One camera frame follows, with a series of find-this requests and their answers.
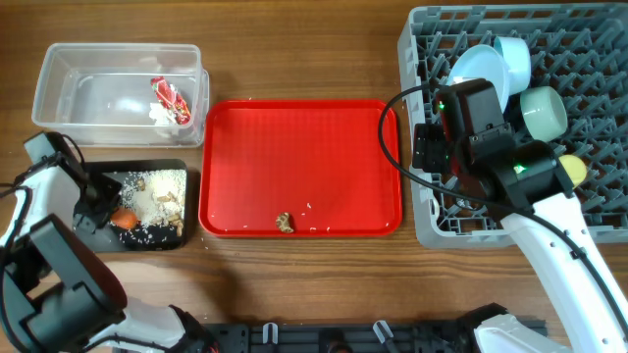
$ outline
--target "carrot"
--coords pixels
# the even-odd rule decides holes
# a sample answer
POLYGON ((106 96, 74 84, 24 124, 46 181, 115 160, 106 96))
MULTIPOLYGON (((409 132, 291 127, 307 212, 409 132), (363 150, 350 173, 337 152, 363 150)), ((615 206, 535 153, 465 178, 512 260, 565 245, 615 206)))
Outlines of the carrot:
POLYGON ((137 225, 137 216, 133 211, 121 207, 111 215, 111 222, 124 229, 133 229, 137 225))

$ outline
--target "transparent container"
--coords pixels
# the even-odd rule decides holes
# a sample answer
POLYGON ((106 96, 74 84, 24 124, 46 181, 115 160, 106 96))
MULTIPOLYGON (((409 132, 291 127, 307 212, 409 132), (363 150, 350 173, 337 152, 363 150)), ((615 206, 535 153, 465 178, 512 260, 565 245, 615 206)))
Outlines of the transparent container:
POLYGON ((197 147, 210 106, 209 75, 189 44, 57 43, 48 48, 32 121, 80 146, 197 147), (182 126, 156 126, 150 80, 163 76, 191 112, 182 126))

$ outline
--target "gray dish rack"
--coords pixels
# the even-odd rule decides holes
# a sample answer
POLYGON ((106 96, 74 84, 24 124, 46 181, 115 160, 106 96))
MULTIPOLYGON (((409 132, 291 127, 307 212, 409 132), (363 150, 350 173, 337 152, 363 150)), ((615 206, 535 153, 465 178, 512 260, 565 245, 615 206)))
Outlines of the gray dish rack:
MULTIPOLYGON (((496 36, 520 37, 532 56, 531 87, 550 85, 567 110, 567 132, 551 143, 588 165, 576 189, 597 243, 628 242, 628 5, 561 4, 420 7, 412 10, 397 43, 401 89, 421 82, 445 84, 455 61, 470 47, 493 45, 496 36)), ((410 121, 440 124, 435 91, 404 101, 410 121)), ((504 113, 517 114, 511 97, 504 113)), ((525 127, 519 142, 531 139, 525 127)), ((411 171, 434 185, 458 187, 455 176, 411 171)), ((487 215, 468 204, 412 183, 419 241, 433 248, 513 244, 487 215)))

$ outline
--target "wooden surface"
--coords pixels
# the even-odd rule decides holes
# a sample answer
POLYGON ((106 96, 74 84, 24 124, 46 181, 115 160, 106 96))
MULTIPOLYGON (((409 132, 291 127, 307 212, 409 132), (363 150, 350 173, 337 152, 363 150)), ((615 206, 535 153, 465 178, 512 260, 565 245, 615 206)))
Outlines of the wooden surface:
MULTIPOLYGON (((0 7, 0 181, 13 180, 29 165, 22 142, 38 131, 30 120, 32 100, 52 43, 196 44, 219 100, 388 100, 399 92, 396 42, 401 28, 412 8, 429 5, 421 0, 38 2, 0 7)), ((407 117, 400 106, 397 112, 407 165, 407 117)), ((193 169, 201 166, 201 149, 83 153, 88 161, 181 158, 193 169)), ((410 322, 455 318, 495 301, 515 315, 547 320, 551 336, 566 342, 519 249, 422 247, 414 233, 407 179, 403 190, 403 223, 384 238, 218 240, 198 227, 179 250, 100 258, 128 295, 155 305, 175 304, 201 322, 410 322)), ((12 200, 0 203, 2 225, 13 207, 12 200)), ((628 246, 603 245, 601 250, 628 289, 628 246)), ((0 348, 10 350, 4 340, 0 348)))

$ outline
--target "red wrapper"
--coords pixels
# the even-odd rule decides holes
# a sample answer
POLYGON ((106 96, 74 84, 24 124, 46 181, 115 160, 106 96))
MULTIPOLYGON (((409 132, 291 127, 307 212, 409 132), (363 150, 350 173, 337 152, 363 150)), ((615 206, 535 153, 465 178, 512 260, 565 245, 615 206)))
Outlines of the red wrapper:
POLYGON ((177 88, 172 84, 168 84, 163 76, 152 78, 150 84, 161 105, 175 114, 177 124, 187 124, 191 119, 191 114, 187 108, 187 103, 185 103, 177 88))

